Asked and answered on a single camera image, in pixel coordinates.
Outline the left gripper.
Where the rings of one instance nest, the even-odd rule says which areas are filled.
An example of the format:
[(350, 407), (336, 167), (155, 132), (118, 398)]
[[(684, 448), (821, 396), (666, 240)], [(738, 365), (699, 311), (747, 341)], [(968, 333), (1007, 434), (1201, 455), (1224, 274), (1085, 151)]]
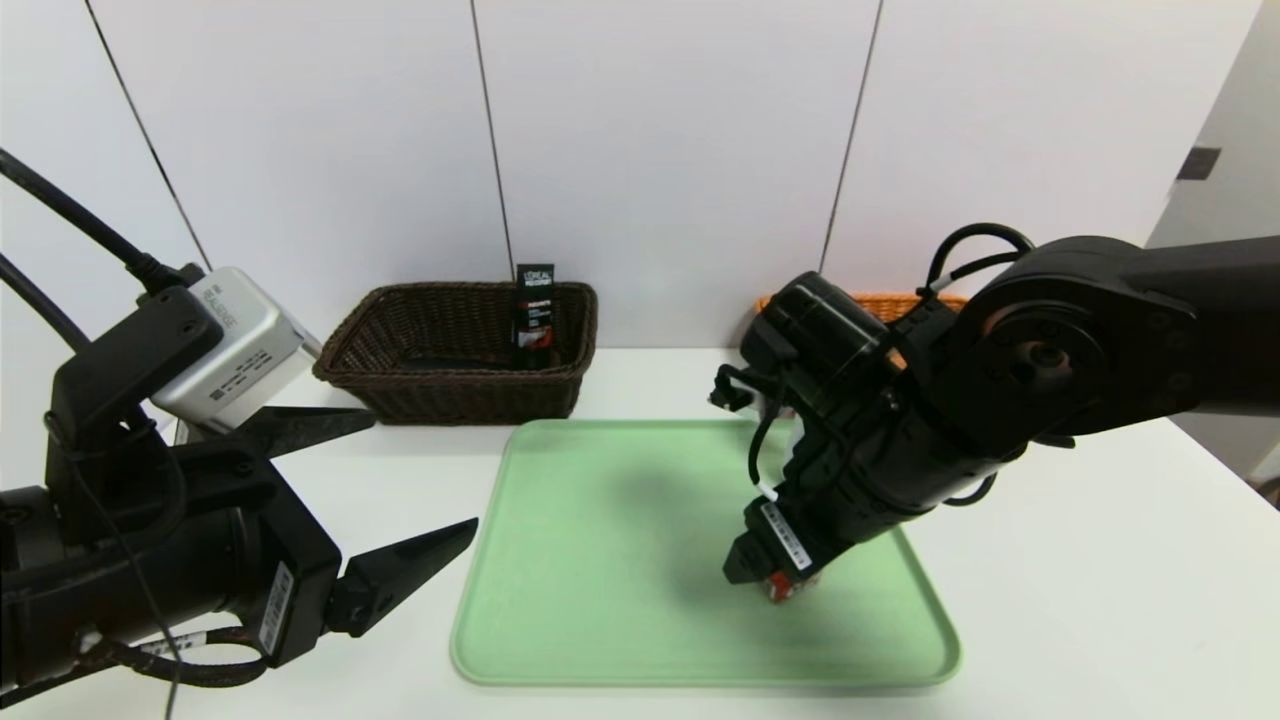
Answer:
[(361, 553), (337, 579), (340, 551), (270, 459), (376, 424), (367, 409), (266, 406), (239, 436), (63, 452), (67, 495), (84, 506), (63, 527), (93, 575), (58, 596), (58, 666), (186, 669), (164, 657), (166, 641), (140, 642), (209, 612), (237, 616), (207, 641), (259, 651), (253, 670), (300, 657), (325, 630), (365, 635), (479, 528), (471, 518)]

